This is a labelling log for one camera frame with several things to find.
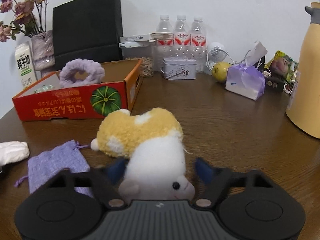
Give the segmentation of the red cardboard pumpkin box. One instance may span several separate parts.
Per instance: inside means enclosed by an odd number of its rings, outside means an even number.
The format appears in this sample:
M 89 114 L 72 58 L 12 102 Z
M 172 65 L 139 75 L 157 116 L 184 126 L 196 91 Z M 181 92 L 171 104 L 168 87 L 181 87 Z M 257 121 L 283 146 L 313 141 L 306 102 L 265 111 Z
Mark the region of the red cardboard pumpkin box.
M 101 83 L 61 88 L 59 72 L 32 84 L 12 98 L 21 121 L 52 119 L 103 119 L 118 109 L 133 109 L 143 82 L 141 59 L 103 63 Z M 43 85 L 54 90 L 34 94 Z

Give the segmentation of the white knitted cloth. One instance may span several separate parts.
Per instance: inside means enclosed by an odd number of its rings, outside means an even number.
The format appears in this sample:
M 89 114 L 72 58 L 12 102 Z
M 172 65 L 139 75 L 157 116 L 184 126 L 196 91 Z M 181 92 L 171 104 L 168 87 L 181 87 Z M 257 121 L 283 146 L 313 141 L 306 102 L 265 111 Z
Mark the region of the white knitted cloth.
M 27 159 L 30 150 L 26 142 L 10 141 L 0 143 L 0 166 L 17 163 Z

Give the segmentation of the white flat carton box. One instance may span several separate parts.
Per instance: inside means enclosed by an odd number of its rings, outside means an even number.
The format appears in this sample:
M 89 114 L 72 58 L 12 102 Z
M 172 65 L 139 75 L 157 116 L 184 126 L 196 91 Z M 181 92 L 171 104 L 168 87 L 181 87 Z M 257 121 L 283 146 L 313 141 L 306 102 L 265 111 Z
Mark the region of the white flat carton box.
M 120 43 L 128 42 L 152 42 L 156 40 L 168 40 L 174 38 L 174 33 L 150 33 L 141 35 L 124 36 L 120 38 Z

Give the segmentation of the colourful snack packet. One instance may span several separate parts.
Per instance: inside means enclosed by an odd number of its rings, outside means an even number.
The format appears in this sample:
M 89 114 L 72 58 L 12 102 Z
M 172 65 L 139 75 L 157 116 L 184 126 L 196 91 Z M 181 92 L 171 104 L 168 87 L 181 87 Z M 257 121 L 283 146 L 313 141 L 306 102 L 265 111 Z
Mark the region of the colourful snack packet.
M 287 83 L 294 83 L 298 63 L 281 50 L 276 51 L 274 57 L 267 63 L 272 75 L 283 78 Z

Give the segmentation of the purple drawstring pouch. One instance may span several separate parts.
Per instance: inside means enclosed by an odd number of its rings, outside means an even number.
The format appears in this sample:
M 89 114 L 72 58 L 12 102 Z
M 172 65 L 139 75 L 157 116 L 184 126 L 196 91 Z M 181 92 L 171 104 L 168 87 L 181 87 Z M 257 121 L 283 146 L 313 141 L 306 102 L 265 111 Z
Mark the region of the purple drawstring pouch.
M 73 173 L 88 172 L 90 166 L 80 150 L 87 148 L 79 142 L 70 140 L 49 151 L 44 151 L 28 160 L 28 174 L 16 181 L 14 187 L 19 187 L 28 180 L 29 192 L 35 192 L 58 172 L 67 168 Z

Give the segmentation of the iridescent plastic wrap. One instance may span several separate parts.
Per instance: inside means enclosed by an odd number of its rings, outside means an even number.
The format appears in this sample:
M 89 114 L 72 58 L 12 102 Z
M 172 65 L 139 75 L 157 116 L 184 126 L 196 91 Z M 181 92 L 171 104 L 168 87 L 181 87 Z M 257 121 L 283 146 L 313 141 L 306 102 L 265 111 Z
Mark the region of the iridescent plastic wrap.
M 43 85 L 40 88 L 38 88 L 37 90 L 34 91 L 34 94 L 39 94 L 39 93 L 43 93 L 43 92 L 47 92 L 50 90 L 54 90 L 55 87 L 53 85 Z

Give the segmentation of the small white round fan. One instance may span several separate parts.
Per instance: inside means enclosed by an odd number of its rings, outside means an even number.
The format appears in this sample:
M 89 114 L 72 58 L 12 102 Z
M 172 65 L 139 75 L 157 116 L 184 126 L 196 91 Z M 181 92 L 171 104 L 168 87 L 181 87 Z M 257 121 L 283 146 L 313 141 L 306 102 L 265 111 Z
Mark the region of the small white round fan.
M 215 63 L 223 61 L 226 56 L 225 46 L 219 42 L 212 42 L 207 46 L 206 66 L 211 69 Z

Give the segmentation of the white green milk carton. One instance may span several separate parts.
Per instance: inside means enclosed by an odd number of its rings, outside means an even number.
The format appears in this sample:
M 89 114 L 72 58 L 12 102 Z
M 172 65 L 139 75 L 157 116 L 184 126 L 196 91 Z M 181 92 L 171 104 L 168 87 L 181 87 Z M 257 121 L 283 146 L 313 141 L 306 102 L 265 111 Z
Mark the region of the white green milk carton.
M 23 89 L 26 89 L 37 81 L 29 42 L 16 47 L 15 60 Z

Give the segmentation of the water bottle left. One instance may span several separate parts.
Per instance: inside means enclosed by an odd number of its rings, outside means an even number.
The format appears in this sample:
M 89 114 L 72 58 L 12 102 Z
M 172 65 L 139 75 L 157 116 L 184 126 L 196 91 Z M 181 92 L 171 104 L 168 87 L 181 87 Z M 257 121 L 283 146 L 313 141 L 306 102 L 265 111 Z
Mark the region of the water bottle left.
M 167 56 L 173 45 L 173 28 L 169 22 L 169 15 L 161 15 L 156 28 L 159 35 L 156 38 L 156 48 L 159 56 Z

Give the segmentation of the water bottle middle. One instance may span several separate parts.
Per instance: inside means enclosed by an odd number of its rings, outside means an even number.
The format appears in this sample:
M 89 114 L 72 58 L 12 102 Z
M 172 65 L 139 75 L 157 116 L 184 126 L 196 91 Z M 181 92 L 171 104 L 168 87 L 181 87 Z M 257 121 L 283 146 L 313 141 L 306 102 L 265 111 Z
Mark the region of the water bottle middle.
M 178 15 L 174 27 L 174 51 L 178 57 L 187 55 L 190 45 L 189 27 L 185 15 Z

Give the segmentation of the yellow white plush toy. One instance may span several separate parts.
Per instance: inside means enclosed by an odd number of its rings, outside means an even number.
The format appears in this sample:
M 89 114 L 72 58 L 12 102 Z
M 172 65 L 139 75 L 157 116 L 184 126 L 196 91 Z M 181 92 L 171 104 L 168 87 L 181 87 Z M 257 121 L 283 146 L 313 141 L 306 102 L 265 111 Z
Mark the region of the yellow white plush toy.
M 163 108 L 141 115 L 127 109 L 110 113 L 100 124 L 91 149 L 128 159 L 119 194 L 133 200 L 192 200 L 195 188 L 186 178 L 183 131 Z

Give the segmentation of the small grey tin box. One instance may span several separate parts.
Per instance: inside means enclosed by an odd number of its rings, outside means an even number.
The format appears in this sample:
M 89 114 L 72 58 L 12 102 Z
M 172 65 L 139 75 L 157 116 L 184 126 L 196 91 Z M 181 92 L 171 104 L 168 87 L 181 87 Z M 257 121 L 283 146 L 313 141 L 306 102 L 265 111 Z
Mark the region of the small grey tin box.
M 196 65 L 194 59 L 183 57 L 165 57 L 163 59 L 162 75 L 167 80 L 195 80 Z

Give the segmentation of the yellow green apple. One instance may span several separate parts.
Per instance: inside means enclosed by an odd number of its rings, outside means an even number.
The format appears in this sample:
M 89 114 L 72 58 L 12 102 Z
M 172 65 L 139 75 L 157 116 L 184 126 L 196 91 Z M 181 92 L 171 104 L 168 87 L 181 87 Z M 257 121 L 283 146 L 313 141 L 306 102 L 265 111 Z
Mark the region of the yellow green apple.
M 228 69 L 232 65 L 228 62 L 218 62 L 212 68 L 213 78 L 220 83 L 225 83 L 227 79 Z

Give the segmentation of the black small box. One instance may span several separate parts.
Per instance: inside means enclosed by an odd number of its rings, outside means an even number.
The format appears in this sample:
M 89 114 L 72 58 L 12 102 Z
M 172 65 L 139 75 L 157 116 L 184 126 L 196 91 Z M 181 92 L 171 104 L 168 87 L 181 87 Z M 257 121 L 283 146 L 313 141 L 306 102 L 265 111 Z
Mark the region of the black small box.
M 277 93 L 281 93 L 284 90 L 285 82 L 282 79 L 273 76 L 267 71 L 263 71 L 263 76 L 265 78 L 265 90 Z

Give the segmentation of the yellow thermos jug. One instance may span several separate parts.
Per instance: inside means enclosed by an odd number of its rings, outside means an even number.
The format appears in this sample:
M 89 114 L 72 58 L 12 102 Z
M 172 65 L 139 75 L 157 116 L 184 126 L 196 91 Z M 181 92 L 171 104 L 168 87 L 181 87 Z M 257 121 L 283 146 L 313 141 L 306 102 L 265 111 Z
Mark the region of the yellow thermos jug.
M 304 37 L 287 117 L 303 132 L 319 138 L 319 3 L 305 7 L 311 16 Z

